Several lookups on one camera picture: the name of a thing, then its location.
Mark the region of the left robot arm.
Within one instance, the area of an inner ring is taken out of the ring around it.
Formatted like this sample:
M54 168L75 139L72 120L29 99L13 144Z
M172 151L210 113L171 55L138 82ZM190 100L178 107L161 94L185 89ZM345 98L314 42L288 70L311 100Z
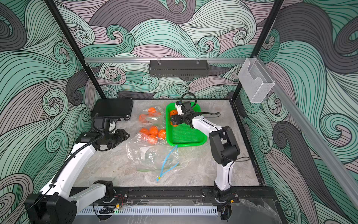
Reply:
M54 177L37 194L25 200L25 213L32 224L71 224L77 214L98 200L115 199L112 181L95 181L90 187L70 195L75 180L96 152L109 151L130 138L111 119L94 119L92 130L82 133L70 155Z

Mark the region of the blue-zip clear bag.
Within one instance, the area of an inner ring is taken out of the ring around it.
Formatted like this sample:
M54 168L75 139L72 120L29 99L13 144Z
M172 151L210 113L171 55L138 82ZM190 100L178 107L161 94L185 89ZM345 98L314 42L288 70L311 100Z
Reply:
M181 164L177 146L144 133L137 133L126 141L126 153L138 172L151 173L157 182L176 171Z

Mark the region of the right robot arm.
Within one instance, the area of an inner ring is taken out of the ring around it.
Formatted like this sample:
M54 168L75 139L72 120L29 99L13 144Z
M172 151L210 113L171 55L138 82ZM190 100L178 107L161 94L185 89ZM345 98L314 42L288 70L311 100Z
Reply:
M212 157L217 163L217 174L213 184L214 197L219 203L230 202L235 198L232 169L240 154L237 140L231 127L216 125L204 117L205 114L219 116L219 112L196 112L196 104L197 98L193 93L183 94L175 103L177 113L170 116L170 121L173 125L186 124L208 137Z

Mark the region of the orange taken out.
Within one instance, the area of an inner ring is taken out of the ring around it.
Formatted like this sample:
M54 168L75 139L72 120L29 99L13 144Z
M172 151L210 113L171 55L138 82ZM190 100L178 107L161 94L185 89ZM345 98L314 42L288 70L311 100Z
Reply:
M170 116L174 116L174 115L178 115L178 111L177 110L172 110L169 113Z

